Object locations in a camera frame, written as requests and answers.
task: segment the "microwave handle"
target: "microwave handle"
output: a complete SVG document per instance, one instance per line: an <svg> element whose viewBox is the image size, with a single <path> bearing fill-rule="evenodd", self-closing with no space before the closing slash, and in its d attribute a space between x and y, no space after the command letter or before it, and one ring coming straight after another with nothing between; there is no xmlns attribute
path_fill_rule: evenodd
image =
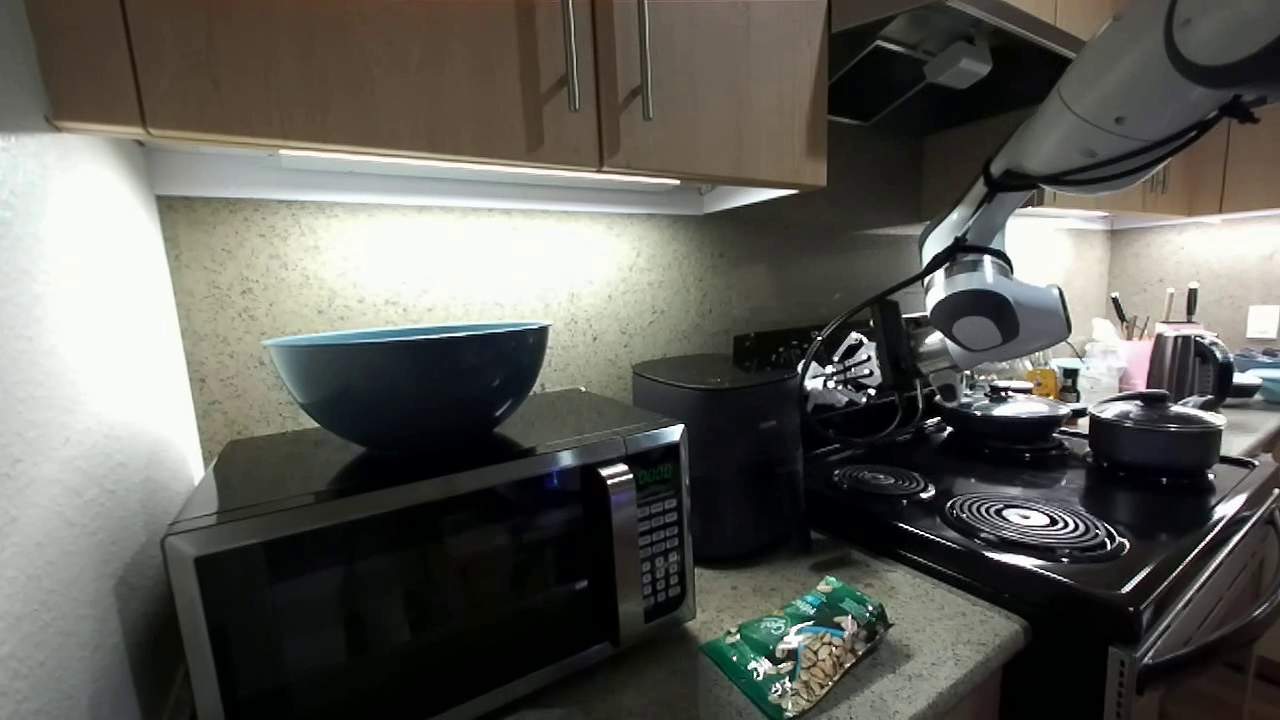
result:
<svg viewBox="0 0 1280 720"><path fill-rule="evenodd" d="M611 520L614 643L628 643L642 627L636 478L628 463L599 463L596 478Z"/></svg>
<svg viewBox="0 0 1280 720"><path fill-rule="evenodd" d="M1250 515L1250 525L1241 533L1241 539L1250 538L1250 533L1264 533L1264 525L1273 533L1280 533L1280 492L1269 498L1269 504ZM1173 656L1145 661L1139 664L1139 686L1159 686L1167 677L1201 669L1203 661L1264 638L1277 616L1280 616L1280 586L1273 586L1273 593L1261 605L1250 605L1247 614L1241 614L1228 627L1218 627L1218 631L1212 631L1212 638L1203 638L1203 639L1196 639L1186 649L1175 649Z"/></svg>

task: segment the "cabinet handle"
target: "cabinet handle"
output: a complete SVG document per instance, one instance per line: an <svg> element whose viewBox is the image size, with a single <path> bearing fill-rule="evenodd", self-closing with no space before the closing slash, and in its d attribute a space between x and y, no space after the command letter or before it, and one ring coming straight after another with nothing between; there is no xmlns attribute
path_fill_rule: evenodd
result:
<svg viewBox="0 0 1280 720"><path fill-rule="evenodd" d="M575 56L575 0L564 0L564 59L569 59L569 110L583 110L583 74Z"/></svg>
<svg viewBox="0 0 1280 720"><path fill-rule="evenodd" d="M647 0L640 0L640 116L642 125L652 125L657 110L652 110L652 9Z"/></svg>

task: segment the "stove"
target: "stove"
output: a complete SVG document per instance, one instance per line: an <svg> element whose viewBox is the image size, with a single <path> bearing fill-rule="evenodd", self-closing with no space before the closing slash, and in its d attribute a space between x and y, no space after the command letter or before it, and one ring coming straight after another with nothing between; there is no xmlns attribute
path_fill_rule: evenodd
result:
<svg viewBox="0 0 1280 720"><path fill-rule="evenodd" d="M807 447L803 473L817 533L1028 620L1007 717L1129 717L1173 656L1280 614L1280 473L1269 455L1224 455L1201 478L1116 478L1087 463L1085 435L1042 447L952 435L823 445Z"/></svg>

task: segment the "green package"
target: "green package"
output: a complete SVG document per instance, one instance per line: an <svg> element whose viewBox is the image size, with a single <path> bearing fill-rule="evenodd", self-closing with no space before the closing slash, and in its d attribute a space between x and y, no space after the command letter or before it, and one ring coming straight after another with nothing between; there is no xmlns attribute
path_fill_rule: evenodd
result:
<svg viewBox="0 0 1280 720"><path fill-rule="evenodd" d="M773 616L734 626L704 656L773 720L799 717L888 631L883 605L823 576Z"/></svg>

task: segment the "coiled burner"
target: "coiled burner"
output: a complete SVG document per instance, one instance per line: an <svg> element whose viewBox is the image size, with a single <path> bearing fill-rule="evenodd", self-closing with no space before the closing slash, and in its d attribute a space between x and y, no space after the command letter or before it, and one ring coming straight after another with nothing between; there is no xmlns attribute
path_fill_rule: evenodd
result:
<svg viewBox="0 0 1280 720"><path fill-rule="evenodd" d="M1129 547L1129 539L1103 520L999 498L952 498L944 504L944 525L984 546L1007 546L1060 563L1106 560Z"/></svg>
<svg viewBox="0 0 1280 720"><path fill-rule="evenodd" d="M933 500L937 489L909 470L890 463L838 463L833 486L844 492L883 498L883 500Z"/></svg>

